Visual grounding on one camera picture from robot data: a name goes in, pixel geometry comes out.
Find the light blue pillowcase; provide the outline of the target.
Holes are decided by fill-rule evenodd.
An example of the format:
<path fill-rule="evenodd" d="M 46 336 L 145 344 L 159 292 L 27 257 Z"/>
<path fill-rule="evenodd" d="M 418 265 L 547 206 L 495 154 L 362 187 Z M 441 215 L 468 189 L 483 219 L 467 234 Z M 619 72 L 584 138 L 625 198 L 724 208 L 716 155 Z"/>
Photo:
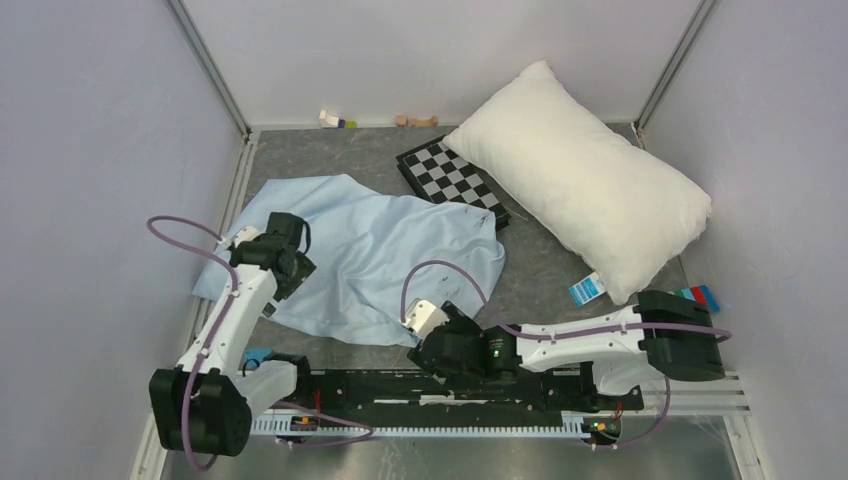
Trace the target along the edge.
<path fill-rule="evenodd" d="M 493 213 L 380 194 L 348 175 L 269 180 L 227 234 L 264 229 L 273 212 L 307 221 L 316 270 L 272 321 L 349 344 L 413 345 L 399 319 L 414 298 L 475 316 L 506 261 Z"/>

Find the white pillow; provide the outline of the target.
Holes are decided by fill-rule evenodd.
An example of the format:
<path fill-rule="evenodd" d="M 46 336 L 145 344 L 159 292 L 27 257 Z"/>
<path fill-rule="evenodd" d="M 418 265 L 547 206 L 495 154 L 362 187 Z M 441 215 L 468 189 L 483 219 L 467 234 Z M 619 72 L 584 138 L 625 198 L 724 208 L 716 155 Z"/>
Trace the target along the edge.
<path fill-rule="evenodd" d="M 444 142 L 579 255 L 616 305 L 647 288 L 711 215 L 698 184 L 607 127 L 544 60 Z"/>

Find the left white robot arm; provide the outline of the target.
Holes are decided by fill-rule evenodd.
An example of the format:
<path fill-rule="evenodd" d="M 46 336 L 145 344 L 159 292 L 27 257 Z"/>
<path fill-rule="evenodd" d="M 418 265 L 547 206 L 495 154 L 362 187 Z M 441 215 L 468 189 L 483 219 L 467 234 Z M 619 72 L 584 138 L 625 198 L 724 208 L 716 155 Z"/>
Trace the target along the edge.
<path fill-rule="evenodd" d="M 291 213 L 273 212 L 264 230 L 245 227 L 231 238 L 216 236 L 229 252 L 221 265 L 228 276 L 212 317 L 171 368 L 156 370 L 149 395 L 161 445 L 184 453 L 197 470 L 244 449 L 252 422 L 280 401 L 302 407 L 316 390 L 306 357 L 270 353 L 251 373 L 243 353 L 268 306 L 289 298 L 314 272 L 308 259 L 311 231 Z"/>

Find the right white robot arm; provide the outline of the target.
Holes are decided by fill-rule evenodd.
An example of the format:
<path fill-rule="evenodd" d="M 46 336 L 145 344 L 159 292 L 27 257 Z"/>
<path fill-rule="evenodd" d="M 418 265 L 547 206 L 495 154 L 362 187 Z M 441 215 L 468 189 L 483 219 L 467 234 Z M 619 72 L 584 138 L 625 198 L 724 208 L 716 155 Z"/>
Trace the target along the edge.
<path fill-rule="evenodd" d="M 707 382 L 725 376 L 719 345 L 731 333 L 714 326 L 694 300 L 650 290 L 634 304 L 558 324 L 505 324 L 488 329 L 455 305 L 416 299 L 402 327 L 418 340 L 410 360 L 448 384 L 508 385 L 564 366 L 586 365 L 580 400 L 602 408 L 645 380 Z"/>

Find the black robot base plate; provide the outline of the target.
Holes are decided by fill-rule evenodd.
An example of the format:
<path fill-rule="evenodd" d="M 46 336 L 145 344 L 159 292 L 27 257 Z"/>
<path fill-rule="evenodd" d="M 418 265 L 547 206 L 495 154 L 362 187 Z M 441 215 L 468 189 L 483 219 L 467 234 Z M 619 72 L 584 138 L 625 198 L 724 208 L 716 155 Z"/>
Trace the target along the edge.
<path fill-rule="evenodd" d="M 599 394 L 574 369 L 521 374 L 510 384 L 440 383 L 421 370 L 314 370 L 285 402 L 371 427 L 553 427 L 562 414 L 644 408 L 641 389 Z"/>

